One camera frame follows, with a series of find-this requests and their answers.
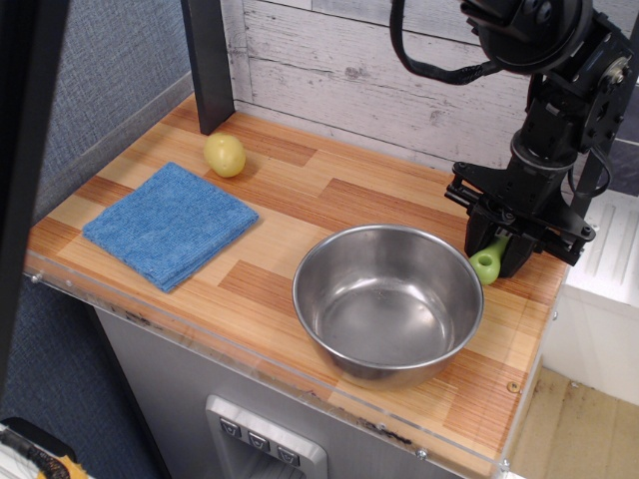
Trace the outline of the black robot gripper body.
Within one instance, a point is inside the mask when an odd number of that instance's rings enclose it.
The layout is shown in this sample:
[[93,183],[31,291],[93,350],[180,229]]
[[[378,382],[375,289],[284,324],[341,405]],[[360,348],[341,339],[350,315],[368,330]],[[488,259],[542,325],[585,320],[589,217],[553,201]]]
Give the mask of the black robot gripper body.
[[547,252],[568,264],[577,263],[581,255],[571,260],[560,252],[553,230],[557,225],[557,198],[567,168],[543,164],[516,146],[511,150],[511,160],[504,169],[455,163],[445,196],[463,206],[467,214],[477,203],[490,204],[499,214],[494,238],[499,232],[528,237],[534,239],[533,253]]

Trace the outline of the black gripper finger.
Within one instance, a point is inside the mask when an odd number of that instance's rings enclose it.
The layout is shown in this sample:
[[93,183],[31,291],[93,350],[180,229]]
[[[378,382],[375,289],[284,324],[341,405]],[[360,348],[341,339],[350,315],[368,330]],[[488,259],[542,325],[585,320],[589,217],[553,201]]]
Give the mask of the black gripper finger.
[[490,204],[477,203],[468,213],[464,251],[473,256],[488,247],[497,232],[499,214]]
[[500,277],[510,278],[525,265],[534,250],[534,239],[510,236],[501,256]]

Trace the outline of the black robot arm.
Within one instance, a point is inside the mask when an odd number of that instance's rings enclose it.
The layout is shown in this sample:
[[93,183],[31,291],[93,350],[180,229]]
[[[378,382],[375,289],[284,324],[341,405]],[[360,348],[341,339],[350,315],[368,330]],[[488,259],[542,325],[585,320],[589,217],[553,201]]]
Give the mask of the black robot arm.
[[447,196],[468,214],[464,249],[508,242],[500,275],[536,252],[575,264],[590,201],[612,181],[610,146],[638,77],[638,46],[589,1],[465,1],[490,65],[530,79],[503,169],[458,162]]

